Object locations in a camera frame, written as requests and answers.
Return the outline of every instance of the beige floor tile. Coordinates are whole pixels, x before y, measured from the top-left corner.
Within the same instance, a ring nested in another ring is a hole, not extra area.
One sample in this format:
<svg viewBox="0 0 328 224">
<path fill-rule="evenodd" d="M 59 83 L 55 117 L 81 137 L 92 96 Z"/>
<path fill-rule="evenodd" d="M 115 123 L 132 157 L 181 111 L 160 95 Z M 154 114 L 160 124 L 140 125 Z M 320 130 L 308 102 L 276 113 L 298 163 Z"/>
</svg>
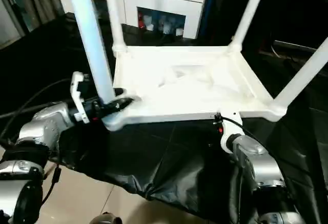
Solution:
<svg viewBox="0 0 328 224">
<path fill-rule="evenodd" d="M 159 201 L 147 201 L 115 186 L 103 212 L 120 217 L 123 224 L 206 224 L 207 221 Z"/>
<path fill-rule="evenodd" d="M 0 146 L 0 158 L 4 155 L 5 149 Z"/>
<path fill-rule="evenodd" d="M 113 185 L 61 168 L 60 181 L 41 208 L 37 224 L 89 224 L 101 213 Z M 52 174 L 43 184 L 44 196 L 50 188 L 51 178 Z"/>
</svg>

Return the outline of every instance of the white plastic stool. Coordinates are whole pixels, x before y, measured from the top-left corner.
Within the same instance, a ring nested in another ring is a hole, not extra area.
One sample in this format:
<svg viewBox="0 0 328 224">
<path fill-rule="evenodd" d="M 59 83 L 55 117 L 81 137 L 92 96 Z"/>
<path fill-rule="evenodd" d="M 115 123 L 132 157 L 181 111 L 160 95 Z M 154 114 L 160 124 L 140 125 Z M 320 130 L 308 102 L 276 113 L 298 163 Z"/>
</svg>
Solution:
<svg viewBox="0 0 328 224">
<path fill-rule="evenodd" d="M 109 130 L 125 124 L 211 119 L 221 111 L 278 121 L 328 61 L 328 38 L 273 99 L 241 54 L 260 0 L 249 0 L 233 41 L 221 47 L 126 46 L 115 0 L 107 0 L 116 57 L 114 87 L 137 100 L 103 119 Z M 98 95 L 115 99 L 110 69 L 91 0 L 72 0 Z"/>
</svg>

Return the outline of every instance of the black tablecloth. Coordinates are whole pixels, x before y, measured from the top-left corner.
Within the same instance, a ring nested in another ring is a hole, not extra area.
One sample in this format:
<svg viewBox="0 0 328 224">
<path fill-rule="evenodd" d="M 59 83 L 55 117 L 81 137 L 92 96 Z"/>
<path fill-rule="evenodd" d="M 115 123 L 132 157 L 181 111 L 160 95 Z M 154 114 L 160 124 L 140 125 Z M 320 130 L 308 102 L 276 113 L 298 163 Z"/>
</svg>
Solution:
<svg viewBox="0 0 328 224">
<path fill-rule="evenodd" d="M 113 73 L 111 33 L 100 22 Z M 190 45 L 124 27 L 129 45 Z M 299 66 L 243 53 L 276 96 Z M 1 111 L 19 107 L 32 93 L 73 71 L 90 72 L 74 17 L 65 15 L 0 51 Z M 317 76 L 277 123 L 244 119 L 244 125 L 277 159 L 296 205 L 307 223 L 328 223 L 328 77 Z M 33 104 L 69 98 L 69 84 L 51 89 Z M 31 115 L 11 127 L 15 134 Z M 6 120 L 0 120 L 3 126 Z M 90 177 L 158 199 L 217 223 L 238 219 L 240 172 L 220 148 L 210 120 L 128 125 L 108 132 L 101 123 L 76 126 L 60 139 L 62 164 Z M 251 223 L 252 199 L 243 186 L 240 223 Z"/>
</svg>

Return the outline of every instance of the black cable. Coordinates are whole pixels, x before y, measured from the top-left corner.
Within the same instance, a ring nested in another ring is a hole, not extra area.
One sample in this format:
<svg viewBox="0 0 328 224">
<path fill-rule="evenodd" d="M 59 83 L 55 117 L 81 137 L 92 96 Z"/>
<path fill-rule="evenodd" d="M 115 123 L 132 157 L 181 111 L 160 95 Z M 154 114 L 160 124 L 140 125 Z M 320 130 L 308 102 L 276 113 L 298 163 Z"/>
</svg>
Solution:
<svg viewBox="0 0 328 224">
<path fill-rule="evenodd" d="M 60 178 L 60 173 L 62 172 L 62 169 L 59 167 L 59 164 L 57 164 L 54 172 L 53 172 L 53 176 L 52 176 L 52 179 L 51 179 L 51 186 L 49 188 L 49 191 L 47 193 L 47 195 L 45 196 L 45 198 L 42 200 L 42 205 L 48 200 L 55 184 L 59 181 L 59 178 Z"/>
<path fill-rule="evenodd" d="M 12 148 L 12 144 L 8 141 L 8 139 L 3 139 L 3 138 L 0 138 L 0 146 L 5 150 L 9 150 Z"/>
<path fill-rule="evenodd" d="M 259 142 L 259 140 L 249 131 L 247 130 L 243 125 L 239 124 L 238 122 L 230 119 L 230 118 L 227 118 L 227 117 L 221 117 L 223 120 L 227 120 L 227 121 L 230 121 L 231 123 L 235 124 L 236 126 L 240 127 L 241 129 L 243 129 L 250 137 L 252 137 L 253 139 L 255 139 L 256 141 Z"/>
<path fill-rule="evenodd" d="M 241 190 L 242 190 L 242 180 L 243 180 L 243 167 L 239 168 L 240 181 L 239 181 L 239 193 L 238 193 L 238 219 L 237 224 L 240 223 L 240 209 L 241 209 Z"/>
<path fill-rule="evenodd" d="M 10 125 L 13 123 L 13 121 L 20 115 L 20 113 L 22 112 L 22 110 L 30 103 L 32 102 L 35 98 L 37 98 L 40 94 L 42 94 L 44 91 L 46 91 L 47 89 L 49 89 L 50 87 L 53 87 L 57 84 L 63 83 L 63 82 L 67 82 L 67 81 L 71 81 L 71 79 L 61 79 L 58 80 L 57 82 L 54 82 L 50 85 L 47 85 L 46 87 L 42 88 L 40 91 L 38 91 L 37 93 L 35 93 L 29 100 L 27 100 L 19 109 L 17 109 L 15 111 L 15 113 L 13 114 L 13 116 L 10 118 L 10 120 L 7 122 L 7 124 L 5 125 L 4 129 L 2 130 L 2 133 L 0 135 L 0 139 L 2 139 L 7 130 L 9 129 Z"/>
<path fill-rule="evenodd" d="M 39 110 L 44 109 L 46 107 L 59 104 L 61 102 L 69 104 L 69 103 L 73 102 L 73 100 L 72 99 L 64 99 L 64 100 L 60 100 L 60 101 L 48 102 L 48 103 L 45 103 L 45 104 L 42 104 L 42 105 L 30 106 L 30 107 L 27 107 L 27 108 L 23 109 L 21 111 L 21 114 L 36 112 L 36 111 L 39 111 Z M 8 113 L 5 113 L 5 114 L 1 114 L 0 119 L 11 117 L 15 114 L 15 112 L 16 111 L 12 111 L 12 112 L 8 112 Z"/>
</svg>

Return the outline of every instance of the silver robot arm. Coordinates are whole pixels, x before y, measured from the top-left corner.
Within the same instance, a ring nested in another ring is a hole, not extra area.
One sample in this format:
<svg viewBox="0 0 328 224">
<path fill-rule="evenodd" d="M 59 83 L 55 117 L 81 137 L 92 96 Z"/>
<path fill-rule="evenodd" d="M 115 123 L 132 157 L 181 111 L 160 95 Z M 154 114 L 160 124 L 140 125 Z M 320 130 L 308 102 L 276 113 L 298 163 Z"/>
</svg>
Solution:
<svg viewBox="0 0 328 224">
<path fill-rule="evenodd" d="M 86 124 L 119 112 L 133 101 L 123 95 L 106 105 L 97 96 L 85 99 L 83 89 L 89 84 L 86 75 L 74 72 L 70 91 L 75 107 L 69 109 L 66 103 L 59 103 L 39 111 L 23 125 L 14 146 L 5 151 L 0 161 L 0 223 L 33 224 L 38 220 L 44 167 L 50 152 L 58 149 L 63 131 L 76 123 Z M 122 89 L 115 92 L 122 94 Z M 59 180 L 58 169 L 53 183 Z"/>
<path fill-rule="evenodd" d="M 37 221 L 49 152 L 73 125 L 67 105 L 60 103 L 36 113 L 21 128 L 16 144 L 5 151 L 0 163 L 0 218 L 13 224 Z"/>
<path fill-rule="evenodd" d="M 260 224 L 305 224 L 288 194 L 282 173 L 275 159 L 257 140 L 242 131 L 239 113 L 221 112 L 213 124 L 222 134 L 221 147 L 234 155 L 259 215 Z"/>
</svg>

